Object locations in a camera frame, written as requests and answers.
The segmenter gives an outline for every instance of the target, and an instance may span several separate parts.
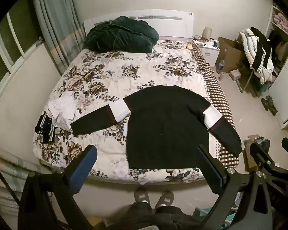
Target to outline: gray slipper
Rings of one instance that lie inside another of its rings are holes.
[[[171,191],[164,191],[157,202],[155,208],[160,207],[160,205],[171,206],[174,201],[174,194]]]
[[[150,204],[148,192],[144,187],[138,187],[137,190],[134,192],[134,199],[136,202],[139,201],[147,201]]]

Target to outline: gray curtain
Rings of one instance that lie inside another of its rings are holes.
[[[33,0],[45,41],[63,74],[84,42],[73,0]]]
[[[0,148],[0,172],[18,199],[22,196],[22,190],[30,171],[40,174],[51,174],[48,167],[31,163]],[[18,215],[18,209],[18,204],[0,179],[0,212]]]

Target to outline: person's leg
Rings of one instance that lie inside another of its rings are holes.
[[[180,208],[172,206],[174,194],[171,191],[163,192],[155,209],[156,214],[170,214],[172,223],[179,224],[182,229],[195,229],[200,225],[200,221],[191,215],[187,215]]]
[[[134,192],[134,200],[135,203],[130,206],[125,214],[125,217],[131,218],[139,215],[145,216],[152,214],[148,192],[143,187],[139,187]]]
[[[135,203],[130,206],[126,214],[117,223],[109,226],[108,230],[141,229],[152,225],[154,215],[148,193],[143,187],[134,192],[134,200]]]

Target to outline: white nightstand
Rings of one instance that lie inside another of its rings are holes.
[[[201,54],[203,55],[205,61],[207,61],[211,67],[214,67],[220,52],[220,48],[214,47],[214,43],[210,41],[199,42],[193,39],[192,41],[201,50]]]

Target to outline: floral comforter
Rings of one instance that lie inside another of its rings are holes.
[[[182,41],[159,40],[149,54],[94,53],[84,49],[65,71],[49,100],[59,98],[64,91],[73,91],[77,109],[81,115],[85,115],[110,101],[122,99],[149,86],[177,85],[200,94],[212,103],[207,85],[209,71],[209,64],[203,61],[200,54],[189,50],[187,42]],[[36,133],[33,139],[34,154],[53,166],[66,167],[87,145],[92,144],[98,150],[97,161],[90,172],[93,177],[141,183],[203,179],[197,167],[179,170],[129,169],[126,158],[128,119],[79,137],[56,129],[55,141],[51,144],[42,144],[41,137]],[[238,164],[211,134],[209,142],[209,152],[213,157],[221,159],[222,154],[226,154],[226,166]]]

